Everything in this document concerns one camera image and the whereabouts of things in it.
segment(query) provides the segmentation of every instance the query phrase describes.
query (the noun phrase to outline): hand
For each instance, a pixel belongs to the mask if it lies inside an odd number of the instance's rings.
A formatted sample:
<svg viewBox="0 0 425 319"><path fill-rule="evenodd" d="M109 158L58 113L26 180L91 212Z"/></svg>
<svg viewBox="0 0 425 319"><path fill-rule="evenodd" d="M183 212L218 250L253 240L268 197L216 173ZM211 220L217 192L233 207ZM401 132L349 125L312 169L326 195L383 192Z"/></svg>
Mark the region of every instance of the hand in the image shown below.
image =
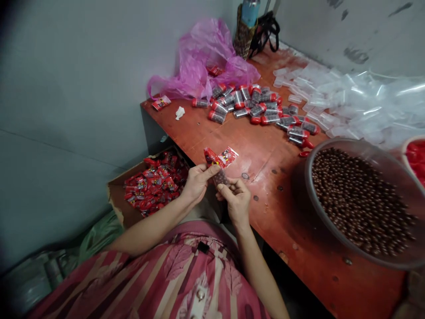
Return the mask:
<svg viewBox="0 0 425 319"><path fill-rule="evenodd" d="M187 182L181 194L191 205L198 204L205 195L208 186L208 180L220 171L219 165L200 164L189 169Z"/></svg>
<svg viewBox="0 0 425 319"><path fill-rule="evenodd" d="M227 200L229 217L236 230L249 228L249 202L251 192L240 179L228 179L230 188L223 184L218 184L218 200Z"/></svg>

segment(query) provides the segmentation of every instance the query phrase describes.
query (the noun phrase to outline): cardboard box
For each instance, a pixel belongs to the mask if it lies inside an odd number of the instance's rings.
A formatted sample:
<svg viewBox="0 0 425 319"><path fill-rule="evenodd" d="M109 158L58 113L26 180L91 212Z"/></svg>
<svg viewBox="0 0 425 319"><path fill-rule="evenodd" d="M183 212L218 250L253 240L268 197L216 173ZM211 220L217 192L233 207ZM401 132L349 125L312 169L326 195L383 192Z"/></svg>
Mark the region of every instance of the cardboard box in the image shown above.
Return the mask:
<svg viewBox="0 0 425 319"><path fill-rule="evenodd" d="M171 146L166 148L164 151L174 150L177 155L180 157L180 160L188 163L188 160L182 156L182 153L175 147ZM150 158L158 157L162 152L149 156ZM128 171L122 173L120 176L114 178L112 181L108 183L108 199L109 203L112 205L112 208L115 211L119 221L124 226L125 229L130 228L138 221L143 219L140 210L133 208L125 199L125 189L123 188L124 182L130 177L134 176L136 173L140 171L146 170L148 167L145 162L141 162L136 166L130 168Z"/></svg>

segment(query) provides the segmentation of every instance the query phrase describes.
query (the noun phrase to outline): red candy wrapper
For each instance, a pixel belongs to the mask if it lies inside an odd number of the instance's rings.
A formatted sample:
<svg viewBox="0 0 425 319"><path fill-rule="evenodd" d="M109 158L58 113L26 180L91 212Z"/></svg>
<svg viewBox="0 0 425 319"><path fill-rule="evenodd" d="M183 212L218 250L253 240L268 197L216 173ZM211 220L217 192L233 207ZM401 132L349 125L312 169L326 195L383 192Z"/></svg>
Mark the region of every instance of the red candy wrapper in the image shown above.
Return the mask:
<svg viewBox="0 0 425 319"><path fill-rule="evenodd" d="M208 167L211 165L220 165L221 168L225 168L225 163L217 156L216 153L213 152L210 148L204 148L205 160L207 161ZM225 172L221 169L215 176L212 177L214 185L224 184L230 185L229 180L226 177Z"/></svg>
<svg viewBox="0 0 425 319"><path fill-rule="evenodd" d="M173 150L155 159L146 158L144 162L148 168L124 182L124 199L147 217L180 196L189 168Z"/></svg>
<svg viewBox="0 0 425 319"><path fill-rule="evenodd" d="M209 75L213 77L219 76L220 74L224 72L224 70L219 68L218 66L210 66L210 67L207 66L207 71Z"/></svg>
<svg viewBox="0 0 425 319"><path fill-rule="evenodd" d="M208 166L217 164L220 165L221 168L226 168L239 156L239 154L230 147L227 147L227 149L225 149L220 155L214 153L210 148L204 148L204 155Z"/></svg>
<svg viewBox="0 0 425 319"><path fill-rule="evenodd" d="M155 110L161 111L164 107L171 103L170 99L167 96L160 97L158 100L152 103L152 106Z"/></svg>

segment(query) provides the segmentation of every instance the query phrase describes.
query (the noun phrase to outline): gray wall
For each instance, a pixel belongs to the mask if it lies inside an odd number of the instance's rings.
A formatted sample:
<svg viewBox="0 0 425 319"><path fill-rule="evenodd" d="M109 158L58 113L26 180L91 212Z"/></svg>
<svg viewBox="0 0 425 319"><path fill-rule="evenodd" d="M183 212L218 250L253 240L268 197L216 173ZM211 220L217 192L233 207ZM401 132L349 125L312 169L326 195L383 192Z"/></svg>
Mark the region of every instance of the gray wall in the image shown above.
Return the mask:
<svg viewBox="0 0 425 319"><path fill-rule="evenodd" d="M425 0L283 0L281 40L344 72L425 75Z"/></svg>
<svg viewBox="0 0 425 319"><path fill-rule="evenodd" d="M151 75L173 75L201 17L234 30L233 1L21 1L0 51L3 270L105 208L106 183L148 154Z"/></svg>

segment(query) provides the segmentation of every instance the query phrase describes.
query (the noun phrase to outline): black bag strap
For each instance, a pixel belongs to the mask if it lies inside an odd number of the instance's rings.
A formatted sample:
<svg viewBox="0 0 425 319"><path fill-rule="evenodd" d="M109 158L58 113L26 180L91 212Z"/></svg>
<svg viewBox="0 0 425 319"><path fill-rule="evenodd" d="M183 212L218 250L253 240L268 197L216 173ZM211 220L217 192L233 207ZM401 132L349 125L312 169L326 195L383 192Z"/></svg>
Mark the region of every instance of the black bag strap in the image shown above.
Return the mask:
<svg viewBox="0 0 425 319"><path fill-rule="evenodd" d="M270 49L272 52L276 52L279 49L279 32L280 26L276 19L273 17L273 12L269 11L265 15L258 18L257 30L252 38L249 54L249 58L264 50L267 41L269 41L270 35L274 34L276 37L275 47L270 43Z"/></svg>

